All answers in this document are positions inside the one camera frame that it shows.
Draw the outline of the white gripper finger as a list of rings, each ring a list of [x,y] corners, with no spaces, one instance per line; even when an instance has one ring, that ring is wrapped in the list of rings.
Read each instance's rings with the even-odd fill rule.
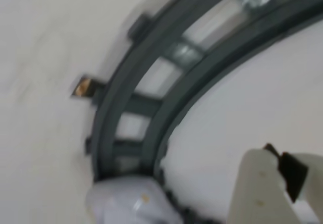
[[[322,222],[322,156],[309,153],[282,153],[279,172],[292,203],[307,202]]]
[[[240,163],[228,214],[229,223],[303,223],[294,211],[279,172],[273,145],[247,151]]]

